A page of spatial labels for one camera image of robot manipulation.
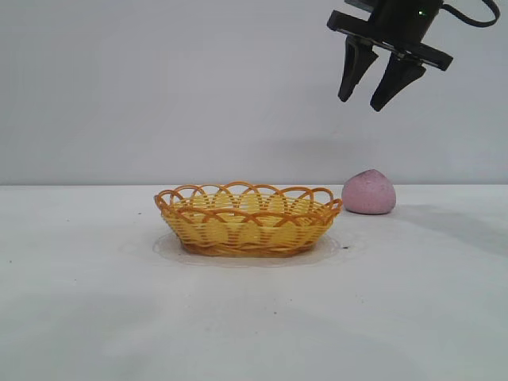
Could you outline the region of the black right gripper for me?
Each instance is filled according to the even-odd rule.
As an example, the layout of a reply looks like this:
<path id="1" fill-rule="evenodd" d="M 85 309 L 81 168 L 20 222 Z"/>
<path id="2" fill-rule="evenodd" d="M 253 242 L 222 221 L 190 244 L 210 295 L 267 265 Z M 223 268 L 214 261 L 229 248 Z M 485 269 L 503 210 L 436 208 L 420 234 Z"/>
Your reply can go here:
<path id="1" fill-rule="evenodd" d="M 327 21 L 330 30 L 348 35 L 338 91 L 338 98 L 342 102 L 348 101 L 365 72 L 378 58 L 373 44 L 392 52 L 383 77 L 371 97 L 370 105 L 377 112 L 425 74 L 426 69 L 422 64 L 442 71 L 448 69 L 452 57 L 422 43 L 443 5 L 442 1 L 359 0 L 347 3 L 368 12 L 370 16 L 362 20 L 334 10 Z"/>

